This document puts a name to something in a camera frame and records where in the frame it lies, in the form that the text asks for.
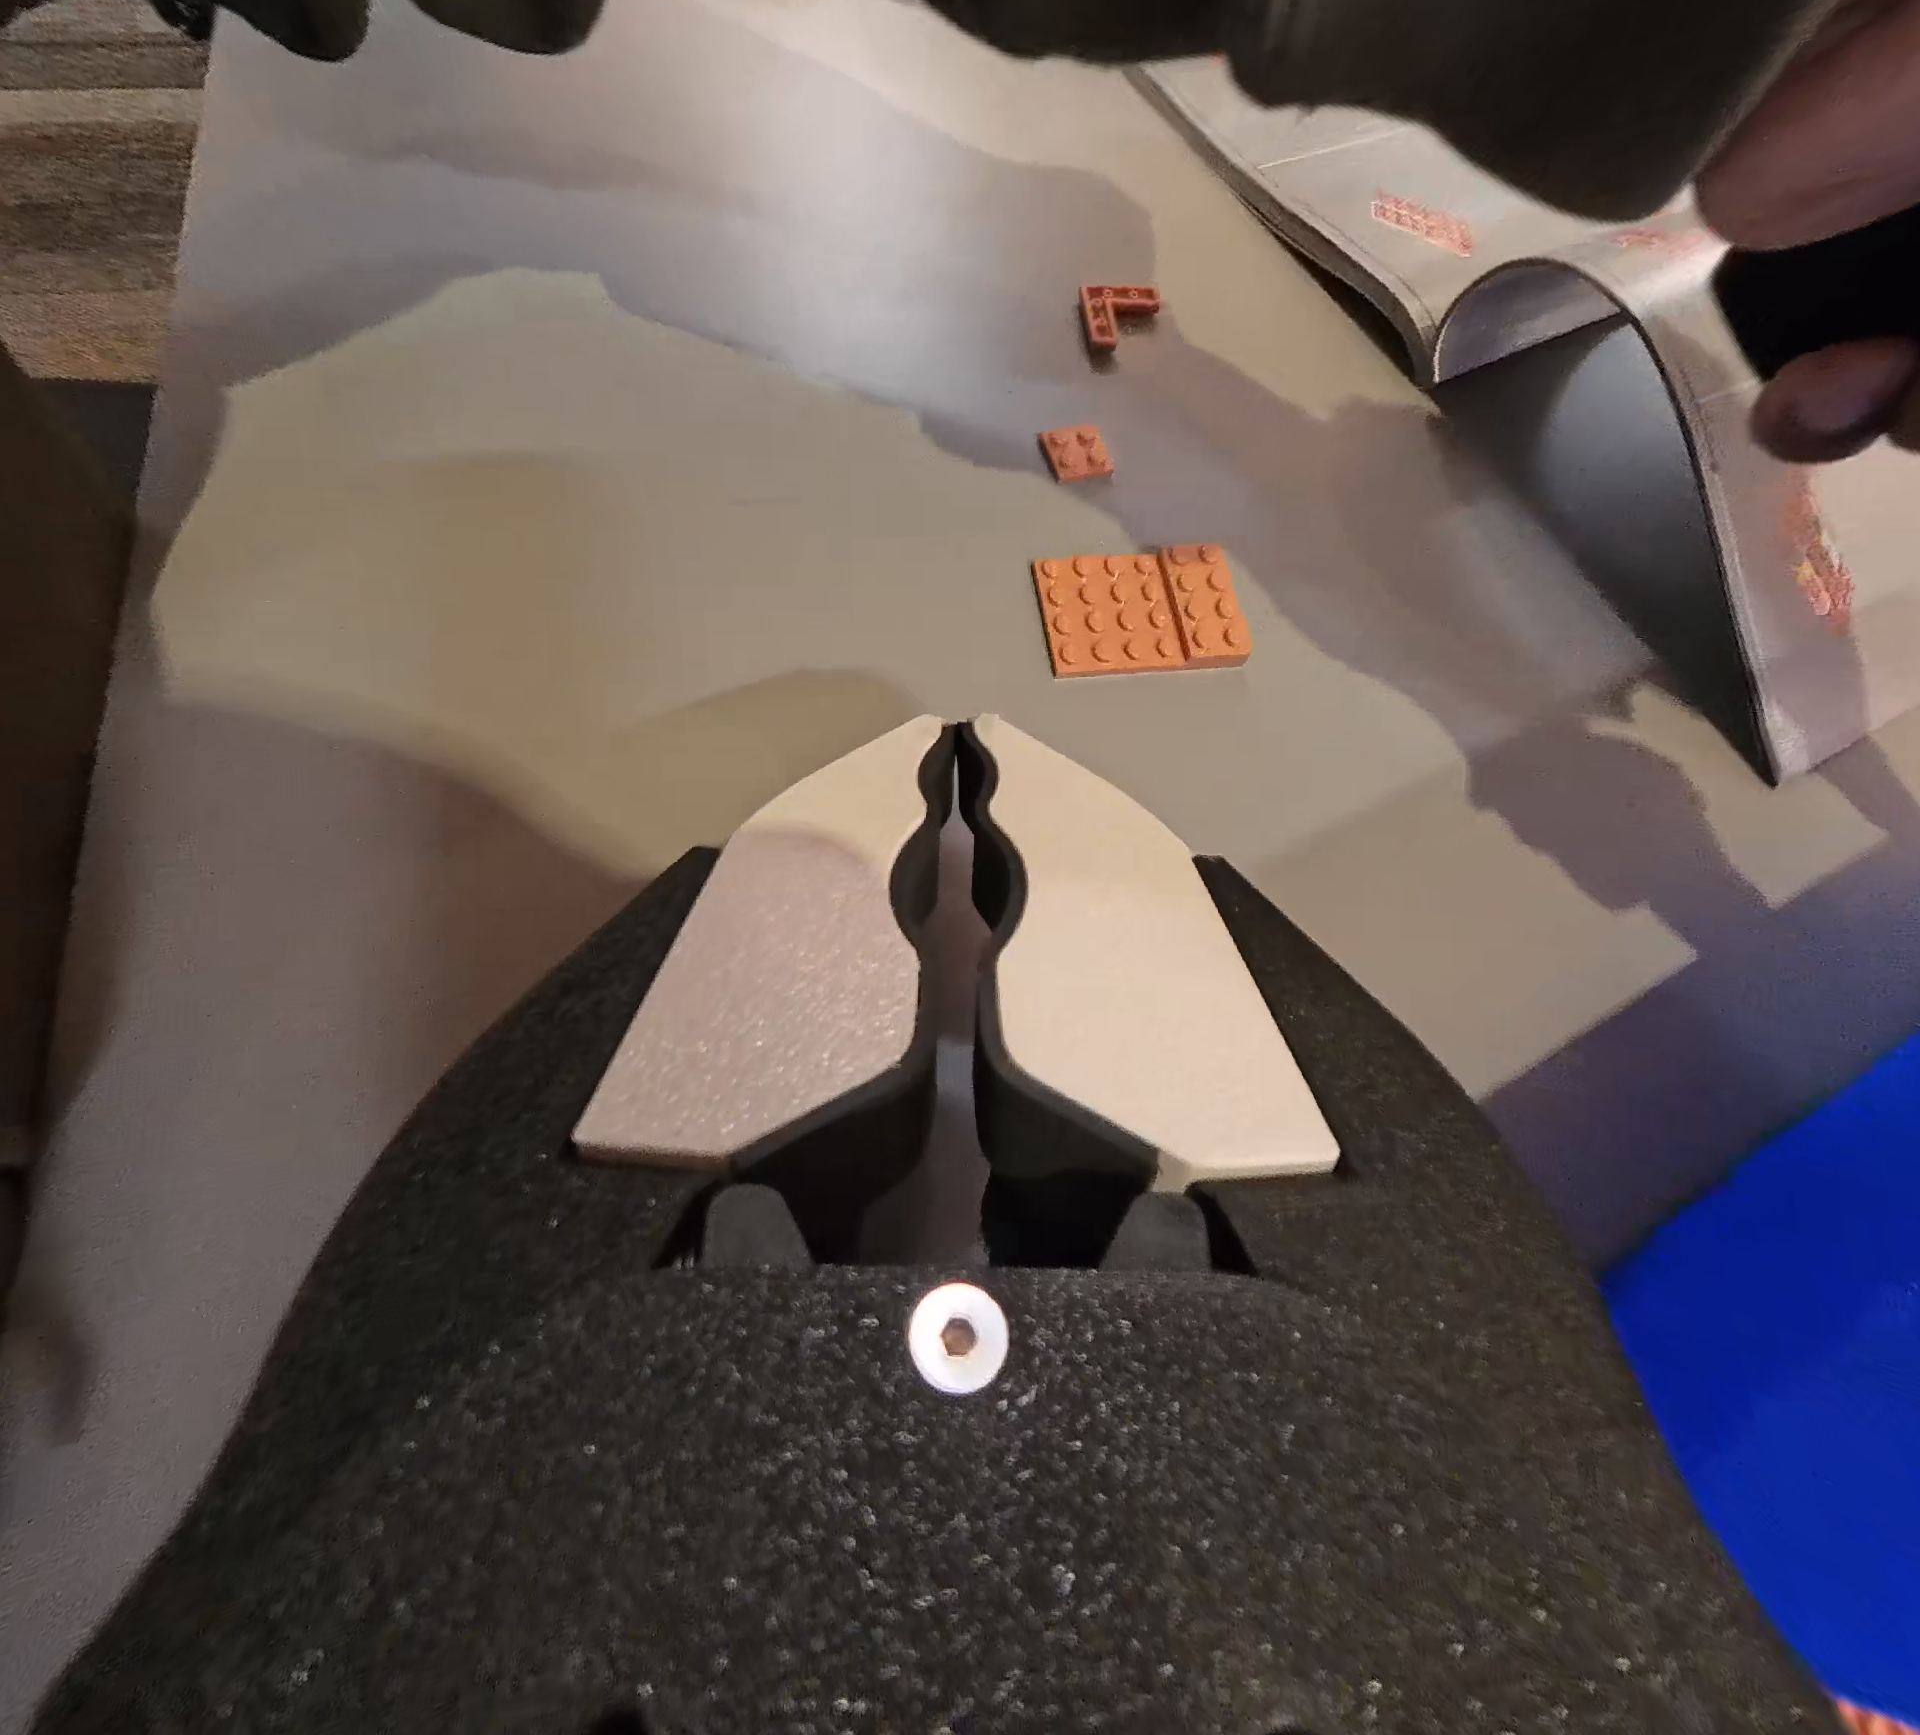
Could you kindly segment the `brown lego plate assembly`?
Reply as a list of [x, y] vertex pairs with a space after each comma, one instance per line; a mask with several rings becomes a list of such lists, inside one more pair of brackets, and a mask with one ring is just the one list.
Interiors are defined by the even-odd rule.
[[1228, 669], [1252, 655], [1220, 545], [1053, 555], [1027, 569], [1058, 681]]

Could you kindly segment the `person's left hand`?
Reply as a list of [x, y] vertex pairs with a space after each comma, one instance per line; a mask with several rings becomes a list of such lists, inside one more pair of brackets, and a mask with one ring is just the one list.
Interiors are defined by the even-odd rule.
[[[1895, 215], [1918, 189], [1918, 0], [1836, 0], [1701, 169], [1725, 243], [1780, 253]], [[1918, 347], [1876, 335], [1785, 363], [1750, 425], [1773, 455], [1829, 463], [1877, 439], [1918, 447]]]

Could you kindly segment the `lego instruction booklet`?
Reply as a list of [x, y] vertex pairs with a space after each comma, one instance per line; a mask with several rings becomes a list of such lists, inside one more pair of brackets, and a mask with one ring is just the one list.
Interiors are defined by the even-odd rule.
[[1410, 375], [1763, 777], [1916, 705], [1916, 455], [1763, 451], [1759, 379], [1716, 305], [1725, 249], [1687, 199], [1583, 219], [1412, 123], [1261, 110], [1218, 60], [1129, 80], [1378, 309]]

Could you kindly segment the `blue plastic bin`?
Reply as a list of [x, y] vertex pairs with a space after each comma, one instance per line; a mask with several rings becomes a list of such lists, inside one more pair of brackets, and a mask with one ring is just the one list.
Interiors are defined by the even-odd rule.
[[1918, 1041], [1599, 1279], [1707, 1525], [1834, 1697], [1918, 1711]]

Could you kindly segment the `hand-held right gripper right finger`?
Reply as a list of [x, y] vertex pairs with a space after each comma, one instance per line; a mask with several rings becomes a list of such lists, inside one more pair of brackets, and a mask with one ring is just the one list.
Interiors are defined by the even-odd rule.
[[993, 1175], [1124, 1187], [1319, 1175], [1340, 1147], [1185, 841], [981, 715], [959, 733], [973, 1117]]

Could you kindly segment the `dark brown furniture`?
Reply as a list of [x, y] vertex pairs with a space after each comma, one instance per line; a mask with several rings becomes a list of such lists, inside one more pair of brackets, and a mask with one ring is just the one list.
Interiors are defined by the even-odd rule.
[[25, 1239], [37, 1101], [134, 517], [1, 355], [1, 1287]]

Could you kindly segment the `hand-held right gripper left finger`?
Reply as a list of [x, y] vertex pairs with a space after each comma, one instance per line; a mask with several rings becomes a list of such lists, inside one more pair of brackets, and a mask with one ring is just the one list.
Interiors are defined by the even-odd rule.
[[899, 919], [895, 873], [939, 843], [949, 745], [918, 715], [740, 823], [573, 1123], [580, 1155], [744, 1167], [908, 1065], [925, 909]]

